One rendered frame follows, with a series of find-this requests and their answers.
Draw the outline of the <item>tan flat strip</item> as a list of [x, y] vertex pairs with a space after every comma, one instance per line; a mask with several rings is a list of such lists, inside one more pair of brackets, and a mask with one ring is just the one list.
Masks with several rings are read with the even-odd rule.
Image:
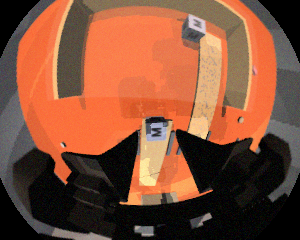
[[197, 137], [206, 140], [207, 132], [213, 120], [213, 115], [217, 105], [207, 105], [205, 103], [193, 103], [191, 109], [190, 123], [187, 132], [193, 133]]

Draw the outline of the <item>pale yellow strip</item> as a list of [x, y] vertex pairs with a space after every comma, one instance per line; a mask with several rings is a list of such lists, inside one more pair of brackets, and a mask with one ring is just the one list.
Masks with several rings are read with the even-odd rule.
[[139, 163], [139, 185], [155, 185], [165, 157], [167, 141], [171, 135], [174, 120], [167, 121], [166, 141], [146, 141], [145, 119], [141, 128], [141, 163]]

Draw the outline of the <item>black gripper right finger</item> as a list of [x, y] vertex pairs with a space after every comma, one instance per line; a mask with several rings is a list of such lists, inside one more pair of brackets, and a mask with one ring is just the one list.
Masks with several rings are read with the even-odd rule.
[[221, 175], [231, 157], [235, 153], [243, 152], [251, 148], [254, 137], [234, 141], [225, 145], [213, 143], [213, 141], [197, 137], [193, 133], [175, 129], [175, 137], [178, 140], [178, 147], [181, 147], [187, 167], [193, 175], [194, 183], [197, 184], [199, 195], [213, 191], [211, 183]]

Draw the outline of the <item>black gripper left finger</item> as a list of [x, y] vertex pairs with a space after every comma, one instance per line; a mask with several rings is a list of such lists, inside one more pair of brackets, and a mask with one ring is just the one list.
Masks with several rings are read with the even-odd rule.
[[99, 177], [109, 185], [111, 191], [118, 195], [119, 203], [129, 201], [131, 177], [135, 167], [139, 144], [139, 132], [134, 131], [126, 139], [119, 141], [109, 151], [101, 155], [86, 153], [61, 152], [62, 160], [71, 171]]

